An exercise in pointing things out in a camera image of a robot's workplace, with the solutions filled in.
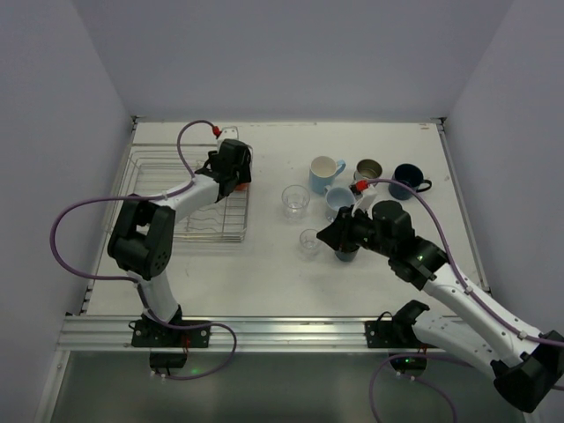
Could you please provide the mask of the small blue cup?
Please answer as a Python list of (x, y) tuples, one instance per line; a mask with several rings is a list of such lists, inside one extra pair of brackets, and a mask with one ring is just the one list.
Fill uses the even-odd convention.
[(335, 256), (338, 260), (344, 263), (350, 263), (355, 260), (356, 256), (358, 255), (358, 251), (358, 249), (351, 251), (337, 250), (335, 252)]

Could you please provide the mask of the clear glass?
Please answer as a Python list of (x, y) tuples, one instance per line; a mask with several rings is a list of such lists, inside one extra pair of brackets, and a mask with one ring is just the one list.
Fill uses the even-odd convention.
[(321, 242), (315, 229), (305, 229), (300, 235), (300, 252), (305, 259), (313, 259), (320, 251)]
[(301, 185), (286, 187), (281, 195), (283, 212), (288, 219), (302, 219), (307, 214), (310, 194), (307, 188)]

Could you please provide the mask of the white upside-down cup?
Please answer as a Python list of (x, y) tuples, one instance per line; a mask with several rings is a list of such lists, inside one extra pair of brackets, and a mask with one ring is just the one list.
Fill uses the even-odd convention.
[(342, 207), (349, 207), (356, 202), (352, 191), (347, 187), (326, 186), (325, 191), (325, 218), (332, 222)]

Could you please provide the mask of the dark blue mug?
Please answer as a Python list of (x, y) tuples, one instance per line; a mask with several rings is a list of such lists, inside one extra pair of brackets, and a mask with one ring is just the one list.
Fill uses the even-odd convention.
[[(402, 183), (417, 193), (429, 191), (433, 186), (419, 167), (408, 163), (401, 164), (394, 170), (392, 180)], [(389, 185), (388, 190), (397, 200), (407, 200), (412, 197), (410, 191), (393, 183)]]

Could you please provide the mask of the beige cup with brown band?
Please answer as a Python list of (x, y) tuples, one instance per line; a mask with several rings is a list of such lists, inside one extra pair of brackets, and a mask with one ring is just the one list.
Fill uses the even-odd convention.
[(356, 164), (353, 174), (353, 181), (359, 182), (361, 180), (377, 179), (382, 176), (382, 165), (371, 159), (360, 160)]

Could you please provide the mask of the light blue mug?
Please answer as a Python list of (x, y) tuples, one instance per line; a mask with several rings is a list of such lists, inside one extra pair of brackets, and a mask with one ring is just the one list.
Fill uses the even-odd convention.
[(314, 158), (309, 166), (309, 187), (314, 193), (322, 195), (325, 187), (331, 186), (345, 167), (343, 160), (334, 160), (327, 156)]

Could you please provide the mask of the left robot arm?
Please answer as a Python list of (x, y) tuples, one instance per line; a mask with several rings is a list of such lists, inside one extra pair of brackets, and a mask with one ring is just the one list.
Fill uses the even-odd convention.
[(225, 139), (208, 152), (204, 166), (192, 172), (186, 184), (156, 196), (131, 194), (123, 199), (108, 255), (134, 279), (144, 314), (154, 322), (167, 326), (180, 310), (167, 277), (175, 225), (250, 183), (251, 163), (248, 145)]

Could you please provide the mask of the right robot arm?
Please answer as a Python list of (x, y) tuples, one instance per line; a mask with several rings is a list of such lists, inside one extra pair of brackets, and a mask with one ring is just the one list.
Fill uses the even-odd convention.
[(412, 319), (413, 336), (482, 371), (519, 411), (534, 412), (563, 376), (563, 336), (492, 299), (459, 270), (447, 247), (415, 234), (400, 203), (381, 201), (371, 212), (343, 207), (316, 237), (339, 253), (364, 248), (387, 257), (398, 278), (453, 311), (464, 326), (448, 325), (424, 308)]

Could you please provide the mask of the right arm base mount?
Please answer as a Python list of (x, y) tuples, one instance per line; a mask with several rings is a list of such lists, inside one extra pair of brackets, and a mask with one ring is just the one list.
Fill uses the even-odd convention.
[[(427, 306), (406, 305), (395, 314), (382, 312), (373, 320), (364, 322), (364, 334), (367, 347), (370, 349), (387, 348), (400, 350), (414, 350), (416, 353), (426, 353), (428, 345), (419, 341), (414, 334), (413, 325)], [(398, 352), (390, 352), (390, 366), (400, 375), (413, 377), (422, 376), (427, 370), (427, 360), (414, 356), (398, 358)]]

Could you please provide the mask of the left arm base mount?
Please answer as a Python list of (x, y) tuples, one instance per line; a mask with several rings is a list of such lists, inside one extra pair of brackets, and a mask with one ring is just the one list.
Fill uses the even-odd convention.
[(130, 344), (135, 348), (149, 348), (149, 366), (154, 371), (181, 369), (188, 359), (189, 349), (203, 349), (209, 346), (209, 329), (177, 330), (162, 326), (142, 316), (131, 321)]

